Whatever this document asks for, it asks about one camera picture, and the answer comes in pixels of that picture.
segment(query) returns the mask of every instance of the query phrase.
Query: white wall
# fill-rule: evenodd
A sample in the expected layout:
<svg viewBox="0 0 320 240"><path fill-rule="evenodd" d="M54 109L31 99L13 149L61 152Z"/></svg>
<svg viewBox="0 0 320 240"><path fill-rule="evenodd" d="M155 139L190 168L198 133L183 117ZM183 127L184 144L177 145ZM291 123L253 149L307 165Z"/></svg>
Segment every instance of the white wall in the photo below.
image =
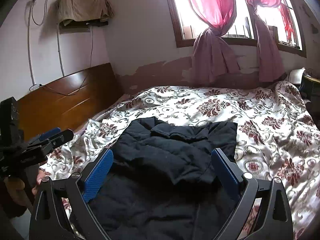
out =
<svg viewBox="0 0 320 240"><path fill-rule="evenodd" d="M317 3L315 0L313 1L313 8L316 8ZM307 49L307 60L305 67L306 69L314 69L316 73L320 75L320 24L317 16L313 14L304 0L292 0L292 2L294 2L297 7L296 14L299 15L299 19L302 24L303 36L305 38ZM312 25L318 30L318 33L312 32Z"/></svg>
<svg viewBox="0 0 320 240"><path fill-rule="evenodd" d="M115 18L104 29L106 46L114 72L133 75L140 66L159 61L172 61L190 56L192 47L177 48L167 0L109 0L116 12ZM303 0L296 0L303 23L308 56L319 54L312 46L310 23L303 13ZM231 46L238 55L243 73L258 71L257 48ZM280 52L286 72L302 67L317 68L318 60L307 61L296 54Z"/></svg>
<svg viewBox="0 0 320 240"><path fill-rule="evenodd" d="M0 28L0 101L14 96L16 100L32 86L28 64L27 22L30 0L18 0ZM44 1L36 0L34 18L41 22ZM37 26L31 20L30 47L36 83L47 84L62 77L56 35L54 2L48 0L48 18ZM92 66L109 62L103 28L94 28ZM60 35L65 75L88 68L92 46L91 33Z"/></svg>

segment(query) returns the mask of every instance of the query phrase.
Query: window frame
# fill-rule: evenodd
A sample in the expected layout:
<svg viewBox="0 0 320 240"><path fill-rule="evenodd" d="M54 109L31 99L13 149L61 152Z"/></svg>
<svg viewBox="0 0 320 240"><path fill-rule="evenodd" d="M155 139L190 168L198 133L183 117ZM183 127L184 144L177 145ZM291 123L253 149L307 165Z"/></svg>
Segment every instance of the window frame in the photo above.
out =
<svg viewBox="0 0 320 240"><path fill-rule="evenodd" d="M183 48L183 47L191 47L193 46L194 42L196 39L183 39L183 33L182 33L182 28L180 26L180 21L179 21L179 16L177 12L177 8L175 5L174 0L167 0L168 5L169 5L169 11L170 11L170 16L171 16L171 21L172 21L172 26L173 26L173 32L176 40L176 45L177 48ZM299 18L298 10L297 7L295 6L294 0L290 0L292 4L293 11L295 12L297 22L298 22L298 28L300 31L300 36L301 36L301 46L302 50L296 49L290 46L286 46L284 44L277 43L277 47L280 51L285 51L289 52L292 54L298 54L301 57L307 57L307 52L306 52L306 44L305 44L305 39L303 35L303 30L301 27L301 21ZM251 10L250 7L248 7L251 23L252 23L252 29L253 29L253 39L246 39L246 38L231 38L231 37L222 37L222 39L229 45L242 45L242 46L257 46L257 30L255 26L255 21L253 17L253 11Z"/></svg>

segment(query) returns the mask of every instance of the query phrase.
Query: human hand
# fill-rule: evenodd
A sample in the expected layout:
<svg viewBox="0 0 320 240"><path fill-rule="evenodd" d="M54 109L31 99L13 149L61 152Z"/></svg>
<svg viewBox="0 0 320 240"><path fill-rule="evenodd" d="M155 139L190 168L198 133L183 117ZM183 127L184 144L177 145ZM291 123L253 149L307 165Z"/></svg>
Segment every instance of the human hand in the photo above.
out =
<svg viewBox="0 0 320 240"><path fill-rule="evenodd" d="M45 177L45 172L41 169L39 169L37 178L36 178L36 186L32 188L32 193L35 196L38 192L38 187L41 183L41 180ZM27 206L27 203L25 201L25 198L23 196L22 192L25 188L24 182L14 176L10 176L4 179L4 183L7 187L7 191L12 198L12 200L17 203L20 206Z"/></svg>

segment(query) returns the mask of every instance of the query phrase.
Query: wooden headboard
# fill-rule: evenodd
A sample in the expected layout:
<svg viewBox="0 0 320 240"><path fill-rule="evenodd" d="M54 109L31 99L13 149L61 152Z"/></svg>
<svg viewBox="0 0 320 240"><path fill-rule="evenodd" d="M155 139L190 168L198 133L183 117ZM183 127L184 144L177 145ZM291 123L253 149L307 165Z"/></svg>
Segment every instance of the wooden headboard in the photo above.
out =
<svg viewBox="0 0 320 240"><path fill-rule="evenodd" d="M110 63L57 79L46 87L18 100L20 128L24 130L25 140L55 127L75 130L123 95Z"/></svg>

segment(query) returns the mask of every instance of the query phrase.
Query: black gripper frame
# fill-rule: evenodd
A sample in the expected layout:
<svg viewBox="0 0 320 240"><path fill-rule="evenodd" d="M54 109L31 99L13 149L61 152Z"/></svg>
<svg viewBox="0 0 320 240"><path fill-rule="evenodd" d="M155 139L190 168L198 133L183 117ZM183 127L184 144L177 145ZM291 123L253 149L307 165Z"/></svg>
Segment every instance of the black gripper frame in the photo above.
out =
<svg viewBox="0 0 320 240"><path fill-rule="evenodd" d="M106 150L86 166L84 176L88 176L89 169L99 162ZM218 169L222 172L217 173L217 176L223 187L232 198L239 198L236 207L213 240L236 240L256 198L262 198L260 208L250 234L243 240L292 240L291 211L281 180L255 179L252 174L243 173L219 148L213 150L212 156L219 158L220 163L218 166L213 163L213 167L220 167ZM85 177L75 172L68 179L52 181L48 177L47 182L40 184L30 221L30 240L79 239L74 235L68 221L62 197L69 199L77 224L87 240L111 240L82 198L84 181Z"/></svg>

